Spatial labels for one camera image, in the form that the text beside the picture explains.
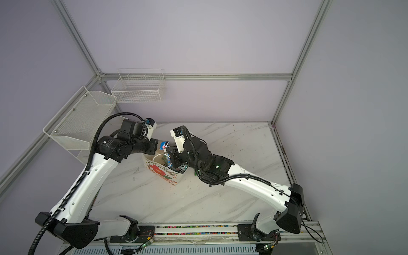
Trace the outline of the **blue m&m's packet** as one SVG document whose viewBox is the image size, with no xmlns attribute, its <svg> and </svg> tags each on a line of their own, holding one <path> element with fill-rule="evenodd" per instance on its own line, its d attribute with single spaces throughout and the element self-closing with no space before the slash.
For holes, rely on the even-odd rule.
<svg viewBox="0 0 408 255">
<path fill-rule="evenodd" d="M 168 141 L 163 141 L 161 144 L 160 144 L 160 150 L 162 150 L 162 151 L 166 151 L 166 149 L 167 148 L 169 148 L 170 147 L 170 143 L 168 142 Z"/>
</svg>

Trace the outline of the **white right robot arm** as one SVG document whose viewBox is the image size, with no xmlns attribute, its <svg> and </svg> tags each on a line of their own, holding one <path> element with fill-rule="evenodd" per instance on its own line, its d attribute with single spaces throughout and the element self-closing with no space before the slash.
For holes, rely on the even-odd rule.
<svg viewBox="0 0 408 255">
<path fill-rule="evenodd" d="M 172 135 L 174 147 L 167 148 L 174 166 L 187 165 L 194 169 L 199 180 L 210 187 L 226 185 L 263 200 L 276 214 L 263 220 L 254 218 L 255 229 L 263 234 L 281 228 L 293 234 L 301 232 L 305 208 L 303 187 L 286 186 L 268 181 L 245 170 L 234 161 L 212 154 L 206 143 L 197 137 Z"/>
</svg>

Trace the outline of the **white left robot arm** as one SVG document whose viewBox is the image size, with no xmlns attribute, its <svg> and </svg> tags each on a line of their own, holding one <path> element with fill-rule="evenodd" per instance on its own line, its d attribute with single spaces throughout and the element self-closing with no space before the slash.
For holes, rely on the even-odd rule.
<svg viewBox="0 0 408 255">
<path fill-rule="evenodd" d="M 157 139 L 120 140 L 111 136 L 100 138 L 96 151 L 70 190 L 49 212 L 40 212 L 35 222 L 41 230 L 34 245 L 46 231 L 69 243 L 76 249 L 86 247 L 92 241 L 110 237 L 122 237 L 135 241 L 139 236 L 138 222 L 126 215 L 110 220 L 92 220 L 89 213 L 103 183 L 110 173 L 131 154 L 154 155 Z"/>
</svg>

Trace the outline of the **white floral paper bag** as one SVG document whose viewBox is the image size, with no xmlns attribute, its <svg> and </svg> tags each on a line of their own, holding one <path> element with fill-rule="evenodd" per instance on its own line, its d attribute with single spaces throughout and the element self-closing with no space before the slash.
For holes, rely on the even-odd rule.
<svg viewBox="0 0 408 255">
<path fill-rule="evenodd" d="M 167 151 L 164 152 L 160 150 L 160 144 L 158 145 L 155 155 L 142 155 L 144 166 L 147 170 L 150 170 L 166 182 L 176 186 L 182 180 L 183 174 L 174 172 L 164 166 L 162 156 L 167 154 Z"/>
</svg>

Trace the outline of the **teal Fox's large candy bag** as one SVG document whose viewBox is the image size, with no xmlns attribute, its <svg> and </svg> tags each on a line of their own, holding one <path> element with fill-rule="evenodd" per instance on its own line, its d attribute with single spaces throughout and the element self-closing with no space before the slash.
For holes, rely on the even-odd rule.
<svg viewBox="0 0 408 255">
<path fill-rule="evenodd" d="M 188 167 L 186 165 L 180 165 L 178 167 L 174 167 L 173 164 L 171 163 L 171 159 L 167 154 L 162 156 L 162 160 L 164 162 L 164 166 L 174 172 L 184 174 Z"/>
</svg>

